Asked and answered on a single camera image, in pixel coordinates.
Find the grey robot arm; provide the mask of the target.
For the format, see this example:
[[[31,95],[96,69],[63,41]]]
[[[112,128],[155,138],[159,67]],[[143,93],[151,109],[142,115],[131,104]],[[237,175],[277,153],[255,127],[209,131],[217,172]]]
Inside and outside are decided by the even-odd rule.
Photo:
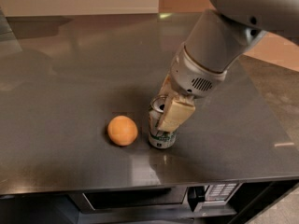
[[[230,65],[266,33],[299,41],[299,0],[209,0],[179,47],[160,89],[166,97],[158,129],[175,131],[195,111],[194,100],[225,80]]]

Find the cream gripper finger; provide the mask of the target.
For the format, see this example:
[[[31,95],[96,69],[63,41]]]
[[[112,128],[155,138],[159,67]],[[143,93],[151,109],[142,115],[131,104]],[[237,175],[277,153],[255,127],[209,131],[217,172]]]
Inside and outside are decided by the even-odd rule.
[[[164,105],[164,113],[158,122],[158,130],[172,133],[183,124],[195,111],[193,99],[185,96],[168,96]]]
[[[170,92],[171,92],[170,76],[167,75],[164,79],[162,87],[159,90],[159,95],[168,96]]]

